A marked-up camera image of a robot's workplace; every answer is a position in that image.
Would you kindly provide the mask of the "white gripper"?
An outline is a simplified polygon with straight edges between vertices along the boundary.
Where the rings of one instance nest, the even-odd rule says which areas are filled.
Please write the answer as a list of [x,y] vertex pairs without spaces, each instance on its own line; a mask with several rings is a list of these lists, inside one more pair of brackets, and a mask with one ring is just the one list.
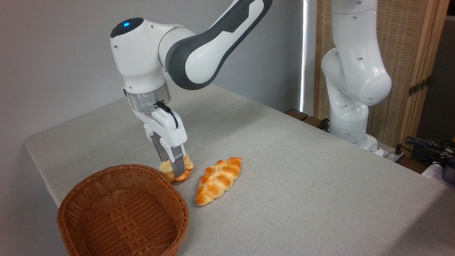
[[123,89],[134,114],[144,123],[148,140],[153,144],[161,162],[169,160],[175,177],[185,171],[184,143],[187,133],[179,115],[171,110],[160,108],[160,102],[167,107],[171,100],[169,89],[156,89],[145,94],[131,94]]

